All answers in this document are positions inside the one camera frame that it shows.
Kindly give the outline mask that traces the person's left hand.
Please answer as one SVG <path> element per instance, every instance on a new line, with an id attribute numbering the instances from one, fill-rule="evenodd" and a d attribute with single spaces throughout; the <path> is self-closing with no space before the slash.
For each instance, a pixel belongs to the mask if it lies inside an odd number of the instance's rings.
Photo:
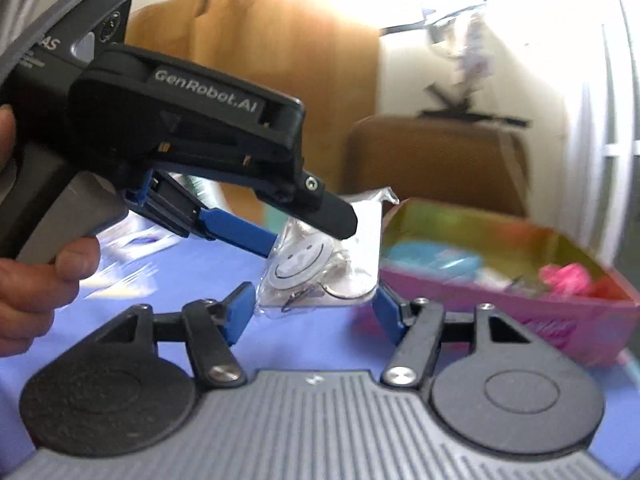
<path id="1" fill-rule="evenodd" d="M 96 272 L 101 257 L 94 237 L 68 243 L 50 264 L 24 264 L 11 259 L 0 263 L 0 354 L 26 352 L 44 336 L 54 311 L 76 299 L 79 284 Z"/>

